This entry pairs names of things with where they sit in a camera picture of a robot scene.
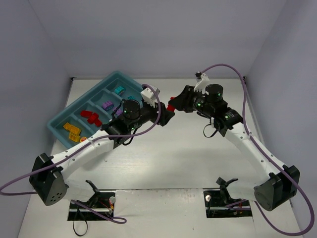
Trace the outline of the purple oval paw lego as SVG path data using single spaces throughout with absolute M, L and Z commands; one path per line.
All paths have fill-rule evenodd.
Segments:
M 111 110 L 112 108 L 114 107 L 114 103 L 112 101 L 106 101 L 102 104 L 102 108 L 105 110 L 105 111 L 109 111 Z

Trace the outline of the teal rounded lego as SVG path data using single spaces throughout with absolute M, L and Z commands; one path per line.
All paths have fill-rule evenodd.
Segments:
M 118 86 L 114 89 L 114 93 L 118 96 L 122 96 L 124 94 L 124 92 L 126 91 L 126 89 L 122 86 Z

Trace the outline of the red L-shaped lego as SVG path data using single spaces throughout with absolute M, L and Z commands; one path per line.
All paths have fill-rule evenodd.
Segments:
M 98 115 L 97 113 L 92 113 L 92 114 L 88 117 L 87 122 L 88 122 L 89 124 L 94 124 L 95 121 L 97 121 L 98 119 L 99 119 L 99 115 Z

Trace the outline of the red long lego brick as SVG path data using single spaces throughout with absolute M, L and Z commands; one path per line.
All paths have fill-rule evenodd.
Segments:
M 169 111 L 169 112 L 174 112 L 175 111 L 175 107 L 168 102 L 168 106 L 167 106 L 166 110 Z

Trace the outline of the red boat-shaped lego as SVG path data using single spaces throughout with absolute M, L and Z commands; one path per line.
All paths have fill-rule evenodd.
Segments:
M 80 115 L 84 118 L 89 118 L 93 114 L 92 111 L 83 110 Z

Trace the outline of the small orange lego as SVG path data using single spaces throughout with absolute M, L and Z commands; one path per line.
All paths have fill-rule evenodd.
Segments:
M 83 142 L 83 141 L 85 141 L 85 140 L 87 140 L 87 137 L 84 137 L 84 136 L 83 136 L 83 137 L 80 138 L 80 142 Z

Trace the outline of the teal yellow lego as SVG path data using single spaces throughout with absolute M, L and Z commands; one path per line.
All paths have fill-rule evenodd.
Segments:
M 76 135 L 80 135 L 80 133 L 81 133 L 81 129 L 76 127 L 76 126 L 73 126 L 73 125 L 71 125 L 68 130 L 71 133 L 76 134 Z

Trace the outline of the yellow black striped lego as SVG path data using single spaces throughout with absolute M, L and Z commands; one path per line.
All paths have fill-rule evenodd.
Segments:
M 80 141 L 80 136 L 77 135 L 77 134 L 70 133 L 69 134 L 69 139 L 74 141 L 74 142 L 79 142 Z

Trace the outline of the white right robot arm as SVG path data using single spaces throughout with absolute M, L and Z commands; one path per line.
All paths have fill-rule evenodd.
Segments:
M 222 94 L 223 87 L 219 84 L 208 85 L 204 94 L 187 85 L 168 104 L 178 111 L 196 111 L 200 116 L 208 118 L 213 127 L 235 145 L 257 172 L 259 178 L 251 182 L 218 178 L 216 183 L 224 194 L 225 202 L 230 204 L 236 199 L 252 200 L 258 202 L 263 209 L 272 211 L 296 195 L 297 188 L 286 175 L 298 182 L 300 172 L 295 166 L 288 167 L 277 158 L 271 157 L 273 161 L 270 162 L 264 156 L 268 150 L 246 133 L 243 118 L 228 106 Z

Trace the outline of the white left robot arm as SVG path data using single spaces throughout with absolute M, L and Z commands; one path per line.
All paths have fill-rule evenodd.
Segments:
M 46 206 L 67 199 L 93 207 L 101 197 L 100 190 L 87 178 L 73 180 L 70 176 L 96 157 L 127 145 L 128 138 L 133 138 L 145 123 L 151 121 L 154 125 L 165 126 L 175 115 L 174 109 L 164 103 L 151 106 L 146 102 L 126 100 L 121 105 L 122 113 L 113 116 L 88 139 L 59 154 L 43 153 L 35 159 L 32 168 L 35 174 L 29 177 L 29 182 Z

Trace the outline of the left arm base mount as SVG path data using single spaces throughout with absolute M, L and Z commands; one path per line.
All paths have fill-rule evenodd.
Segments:
M 94 194 L 89 198 L 87 202 L 79 202 L 108 218 L 113 218 L 116 195 L 114 190 L 100 190 L 90 180 L 85 181 L 92 189 Z M 97 216 L 91 211 L 70 203 L 68 212 L 68 221 L 102 221 L 103 218 Z

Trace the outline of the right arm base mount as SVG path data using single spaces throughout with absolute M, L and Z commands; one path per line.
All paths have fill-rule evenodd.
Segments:
M 233 178 L 225 181 L 219 177 L 216 181 L 219 188 L 203 189 L 205 211 L 208 219 L 253 216 L 249 201 L 231 198 L 227 191 L 227 187 L 237 180 L 237 178 Z

